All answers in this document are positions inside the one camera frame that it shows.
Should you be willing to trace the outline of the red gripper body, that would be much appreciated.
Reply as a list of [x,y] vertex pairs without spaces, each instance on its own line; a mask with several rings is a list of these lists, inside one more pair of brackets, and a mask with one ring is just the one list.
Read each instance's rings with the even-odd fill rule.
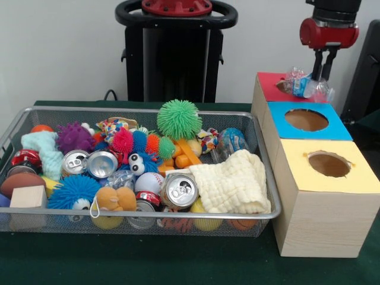
[[307,18],[301,23],[299,36],[302,45],[311,49],[324,49],[331,46],[346,49],[355,44],[359,37],[359,28],[356,23],[333,24]]

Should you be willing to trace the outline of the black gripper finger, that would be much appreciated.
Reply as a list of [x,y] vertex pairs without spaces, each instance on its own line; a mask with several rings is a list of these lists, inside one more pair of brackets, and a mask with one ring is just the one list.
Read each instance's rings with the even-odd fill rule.
[[326,58],[325,64],[322,67],[322,79],[328,81],[330,79],[331,68],[333,65],[333,61],[337,55],[338,47],[329,47],[329,54]]
[[320,78],[324,51],[322,49],[315,49],[314,51],[315,51],[315,62],[314,62],[313,70],[311,73],[311,79],[318,80]]

